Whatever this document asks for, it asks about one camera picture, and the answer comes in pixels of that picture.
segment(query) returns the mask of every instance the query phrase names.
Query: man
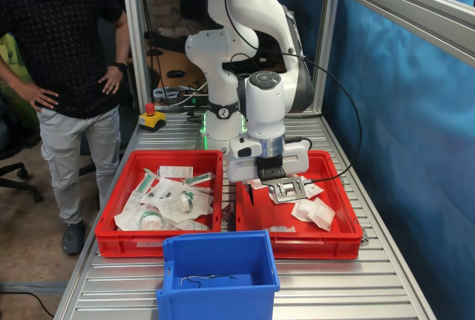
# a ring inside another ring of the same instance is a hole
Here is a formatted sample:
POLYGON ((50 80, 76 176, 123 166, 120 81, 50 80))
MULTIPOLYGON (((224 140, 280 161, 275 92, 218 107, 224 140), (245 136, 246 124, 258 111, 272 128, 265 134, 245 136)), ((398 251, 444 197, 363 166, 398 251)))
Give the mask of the man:
POLYGON ((42 154, 66 223, 64 252, 78 255, 85 225, 79 210, 79 144, 86 133, 101 205, 119 165, 115 93, 130 50, 127 18, 116 0, 0 0, 0 36, 12 33, 33 83, 23 83, 0 58, 0 79, 37 111, 42 154), (116 28, 116 64, 107 67, 97 23, 116 28))

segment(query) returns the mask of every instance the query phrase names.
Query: shoe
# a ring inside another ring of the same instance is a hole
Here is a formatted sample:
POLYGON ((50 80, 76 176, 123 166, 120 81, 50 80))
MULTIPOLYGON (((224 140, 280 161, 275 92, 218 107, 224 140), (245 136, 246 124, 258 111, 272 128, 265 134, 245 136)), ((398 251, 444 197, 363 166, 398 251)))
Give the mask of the shoe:
POLYGON ((62 250, 73 257, 81 253, 84 247, 84 222, 67 223, 65 235, 62 236, 62 250))

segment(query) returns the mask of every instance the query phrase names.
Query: blue bin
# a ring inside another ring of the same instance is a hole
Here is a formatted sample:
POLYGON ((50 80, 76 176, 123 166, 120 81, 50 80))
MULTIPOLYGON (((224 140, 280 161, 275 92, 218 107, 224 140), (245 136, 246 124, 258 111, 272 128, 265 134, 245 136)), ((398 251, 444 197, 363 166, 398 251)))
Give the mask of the blue bin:
POLYGON ((281 283, 267 231, 173 237, 163 257, 160 320, 272 320, 281 283))

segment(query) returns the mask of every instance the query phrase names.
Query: wristwatch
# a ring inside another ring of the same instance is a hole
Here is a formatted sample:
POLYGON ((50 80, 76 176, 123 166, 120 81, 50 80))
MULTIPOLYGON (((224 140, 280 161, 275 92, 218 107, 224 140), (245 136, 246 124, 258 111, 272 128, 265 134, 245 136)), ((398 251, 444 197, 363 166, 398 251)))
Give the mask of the wristwatch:
POLYGON ((123 73, 125 73, 128 69, 128 66, 126 64, 122 64, 121 62, 116 62, 114 66, 117 66, 123 73))

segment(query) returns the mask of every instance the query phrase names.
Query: green light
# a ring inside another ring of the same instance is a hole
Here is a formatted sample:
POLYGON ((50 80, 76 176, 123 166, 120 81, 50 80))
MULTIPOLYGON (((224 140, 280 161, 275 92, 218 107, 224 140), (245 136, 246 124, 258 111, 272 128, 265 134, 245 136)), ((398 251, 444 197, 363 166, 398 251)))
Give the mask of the green light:
POLYGON ((247 132, 247 127, 246 127, 246 119, 244 118, 244 116, 241 117, 242 118, 242 126, 243 126, 243 133, 244 132, 247 132))
POLYGON ((200 133, 206 132, 206 114, 203 115, 203 125, 201 126, 200 133))

